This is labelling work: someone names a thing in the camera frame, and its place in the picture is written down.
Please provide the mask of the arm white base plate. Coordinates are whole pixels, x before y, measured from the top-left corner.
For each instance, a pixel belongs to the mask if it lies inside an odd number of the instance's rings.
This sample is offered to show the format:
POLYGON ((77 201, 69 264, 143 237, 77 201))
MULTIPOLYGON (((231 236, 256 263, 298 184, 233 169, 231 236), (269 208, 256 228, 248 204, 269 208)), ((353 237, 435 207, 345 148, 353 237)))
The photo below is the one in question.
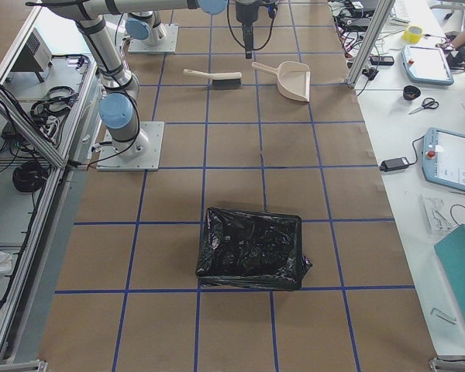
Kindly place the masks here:
POLYGON ((113 142, 106 130, 104 141, 110 144, 101 148, 96 168, 100 171, 157 171, 163 137, 164 122, 141 122, 135 143, 113 142))
POLYGON ((164 24, 167 37, 165 41, 156 46, 147 46, 146 44, 130 37, 129 53, 136 54, 160 54, 160 53, 175 53, 177 46, 177 35, 179 26, 177 24, 164 24))

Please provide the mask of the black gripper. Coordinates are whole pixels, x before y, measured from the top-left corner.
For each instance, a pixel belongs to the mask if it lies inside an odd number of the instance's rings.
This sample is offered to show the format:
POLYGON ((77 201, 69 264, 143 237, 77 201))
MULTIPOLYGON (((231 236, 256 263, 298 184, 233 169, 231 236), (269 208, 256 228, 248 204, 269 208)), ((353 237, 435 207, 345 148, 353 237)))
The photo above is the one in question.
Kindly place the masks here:
POLYGON ((235 0, 236 20, 243 23, 245 58, 251 59, 254 50, 253 24, 258 20, 260 3, 257 0, 235 0))

